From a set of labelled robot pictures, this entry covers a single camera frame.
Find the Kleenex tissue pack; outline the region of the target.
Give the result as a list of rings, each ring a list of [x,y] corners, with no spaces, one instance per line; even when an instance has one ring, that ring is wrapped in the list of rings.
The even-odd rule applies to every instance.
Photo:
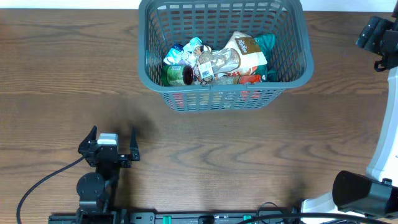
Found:
[[[193,56],[193,49],[188,45],[174,44],[163,59],[163,63],[166,65],[189,65],[194,67],[196,58]]]

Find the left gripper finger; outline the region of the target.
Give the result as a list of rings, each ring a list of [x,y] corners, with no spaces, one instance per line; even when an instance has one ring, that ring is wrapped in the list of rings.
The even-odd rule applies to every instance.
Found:
[[[90,144],[91,142],[96,141],[96,135],[97,135],[97,127],[93,126],[89,134],[82,140],[82,142],[78,146],[78,153],[81,154],[82,156],[87,155],[87,153],[90,151]]]
[[[134,128],[132,128],[132,131],[131,131],[129,150],[130,150],[130,155],[131,155],[130,160],[131,161],[140,161],[139,148],[138,148],[137,140],[136,140],[136,131]]]

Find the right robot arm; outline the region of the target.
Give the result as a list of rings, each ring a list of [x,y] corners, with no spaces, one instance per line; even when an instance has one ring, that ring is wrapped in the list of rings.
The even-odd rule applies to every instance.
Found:
[[[362,223],[397,219],[397,11],[392,19],[372,16],[356,42],[380,55],[377,72],[388,71],[388,97],[381,133],[364,175],[341,171],[333,189],[302,202],[296,223]]]

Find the beige mushroom snack bag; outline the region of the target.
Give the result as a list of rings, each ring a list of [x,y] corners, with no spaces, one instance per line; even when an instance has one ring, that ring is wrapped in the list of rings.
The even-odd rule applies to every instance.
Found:
[[[254,38],[235,31],[220,50],[204,45],[203,52],[195,56],[193,83],[210,85],[212,80],[224,75],[256,75],[257,67],[265,65],[267,60]]]

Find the green lidded jar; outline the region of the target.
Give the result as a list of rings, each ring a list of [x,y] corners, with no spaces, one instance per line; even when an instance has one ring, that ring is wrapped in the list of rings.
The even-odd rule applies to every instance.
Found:
[[[160,78],[164,86],[187,86],[193,83],[193,69],[189,65],[164,65]]]

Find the green Nescafe coffee bag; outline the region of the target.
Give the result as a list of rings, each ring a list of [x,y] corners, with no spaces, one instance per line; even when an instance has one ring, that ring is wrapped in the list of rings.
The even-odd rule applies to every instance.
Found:
[[[276,82],[277,72],[271,69],[270,62],[272,57],[272,49],[276,43],[276,37],[274,34],[261,34],[254,38],[254,40],[260,46],[262,53],[264,54],[267,63],[265,65],[259,65],[256,70],[256,75],[261,76],[262,82]]]

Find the light teal small packet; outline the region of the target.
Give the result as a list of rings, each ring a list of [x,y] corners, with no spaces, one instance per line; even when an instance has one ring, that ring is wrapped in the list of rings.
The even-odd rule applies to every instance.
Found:
[[[183,47],[184,52],[191,52],[193,54],[201,54],[203,52],[204,46],[202,40],[198,37],[192,38],[189,43]]]

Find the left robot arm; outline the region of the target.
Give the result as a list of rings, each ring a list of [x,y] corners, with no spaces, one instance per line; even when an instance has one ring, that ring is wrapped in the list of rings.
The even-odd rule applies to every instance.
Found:
[[[78,146],[78,153],[94,172],[83,175],[77,185],[80,209],[85,212],[106,212],[113,206],[121,169],[130,168],[140,160],[136,132],[130,136],[129,153],[119,151],[119,136],[114,133],[97,134],[93,126],[89,134]]]

